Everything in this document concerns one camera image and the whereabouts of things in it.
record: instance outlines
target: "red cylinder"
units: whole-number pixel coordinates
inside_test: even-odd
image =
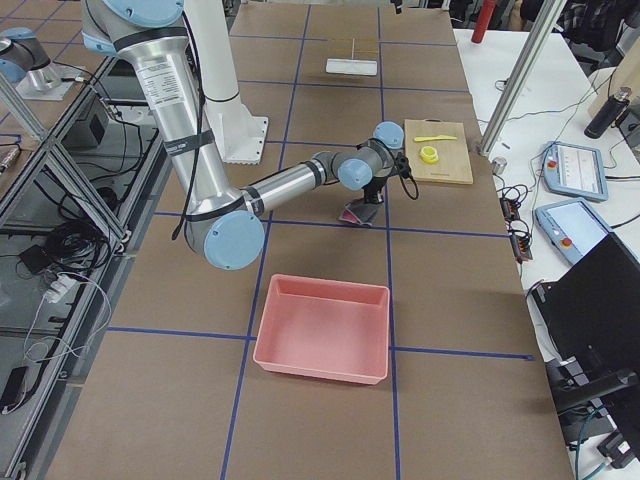
[[[495,0],[484,0],[482,8],[480,9],[480,15],[478,15],[476,28],[473,31],[473,36],[471,37],[471,41],[473,43],[482,42],[482,39],[484,38],[484,32],[487,31],[487,27],[489,26],[489,22],[491,21],[491,16],[493,15],[493,11],[495,10],[495,8]]]

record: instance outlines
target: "yellow cup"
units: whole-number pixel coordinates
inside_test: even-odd
[[[433,165],[434,163],[438,163],[438,151],[431,147],[426,146],[420,149],[420,159],[424,163],[428,163],[429,165]]]

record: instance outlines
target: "pink object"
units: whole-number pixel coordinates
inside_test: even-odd
[[[349,210],[345,210],[344,212],[342,212],[342,215],[340,215],[338,217],[338,220],[340,220],[341,222],[347,222],[347,223],[353,223],[355,225],[360,225],[360,221],[358,220],[358,217],[356,217]]]
[[[276,274],[253,359],[265,370],[374,385],[387,376],[389,289]]]

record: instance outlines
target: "small robot arm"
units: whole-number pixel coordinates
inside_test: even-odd
[[[25,76],[38,91],[47,91],[60,85],[58,72],[35,34],[25,27],[0,32],[0,72],[11,83]]]
[[[187,192],[184,235],[193,251],[216,267],[243,268],[262,250],[264,212],[335,181],[364,189],[362,202],[377,205],[387,178],[406,175],[404,132],[383,122],[354,152],[319,152],[242,189],[231,185],[187,63],[182,11],[180,0],[83,0],[83,36],[89,49],[133,66]]]

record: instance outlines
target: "white cable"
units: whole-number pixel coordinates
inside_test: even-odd
[[[4,407],[2,409],[2,411],[0,412],[0,414],[2,415],[9,415],[12,412],[15,412],[17,409],[19,409],[22,406],[22,402],[24,402],[24,399],[27,396],[27,389],[25,388],[24,385],[24,380],[22,381],[22,397],[20,398],[20,400],[13,406],[13,408],[11,410],[8,409],[8,405],[6,407]]]
[[[93,341],[94,337],[103,329],[105,329],[107,327],[107,325],[109,325],[109,321],[111,320],[111,315],[113,313],[113,309],[111,308],[111,302],[109,301],[109,297],[107,296],[107,293],[102,289],[102,287],[100,285],[98,285],[95,281],[93,281],[92,279],[90,279],[89,277],[85,277],[84,275],[81,275],[79,273],[74,273],[74,272],[59,272],[58,275],[70,275],[72,276],[71,278],[73,278],[73,276],[79,277],[81,278],[83,281],[82,282],[78,282],[80,285],[90,285],[94,288],[96,288],[100,294],[102,295],[103,298],[103,304],[100,307],[100,311],[98,312],[98,317],[100,317],[104,311],[104,309],[107,309],[107,316],[104,322],[102,322],[102,324],[95,329],[93,332],[91,332],[89,334],[89,336],[87,337],[87,341],[85,342],[84,345],[81,345],[79,347],[75,347],[72,348],[65,340],[63,340],[62,338],[59,337],[54,337],[51,335],[42,337],[39,341],[33,343],[29,348],[27,348],[27,340],[29,339],[29,336],[31,335],[31,332],[33,331],[33,328],[35,327],[35,324],[38,320],[38,316],[40,314],[40,310],[42,309],[42,305],[44,304],[44,299],[45,299],[45,295],[42,295],[42,299],[40,300],[40,304],[38,305],[38,309],[36,310],[36,313],[33,317],[33,321],[31,322],[31,326],[29,327],[29,331],[27,332],[27,336],[24,339],[24,343],[23,343],[23,354],[24,354],[24,359],[25,360],[30,360],[32,362],[41,362],[44,360],[53,360],[55,358],[59,358],[59,357],[63,357],[69,354],[72,354],[75,357],[79,357],[79,355],[76,353],[80,350],[84,350],[85,348],[89,348],[91,345],[91,342]],[[63,344],[64,346],[64,351],[62,353],[56,354],[56,355],[52,355],[50,357],[42,357],[42,358],[33,358],[30,356],[30,352],[31,350],[37,346],[37,345],[46,345],[48,346],[45,342],[43,342],[43,340],[46,339],[53,339],[53,340],[57,340],[60,343]]]

